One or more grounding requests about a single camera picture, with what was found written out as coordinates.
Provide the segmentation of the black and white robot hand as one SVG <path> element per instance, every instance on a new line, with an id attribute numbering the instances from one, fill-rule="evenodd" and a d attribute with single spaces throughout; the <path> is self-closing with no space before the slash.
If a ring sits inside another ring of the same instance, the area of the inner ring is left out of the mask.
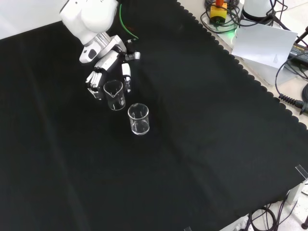
<path id="1" fill-rule="evenodd" d="M 107 73 L 111 72 L 117 64 L 122 68 L 124 92 L 131 92 L 131 69 L 128 62 L 141 58 L 141 53 L 133 48 L 134 42 L 137 41 L 138 39 L 133 38 L 123 42 L 119 36 L 111 39 L 111 45 L 106 47 L 108 52 L 96 63 L 85 81 L 88 91 L 95 99 L 100 101 L 104 99 L 103 86 L 107 80 Z"/>

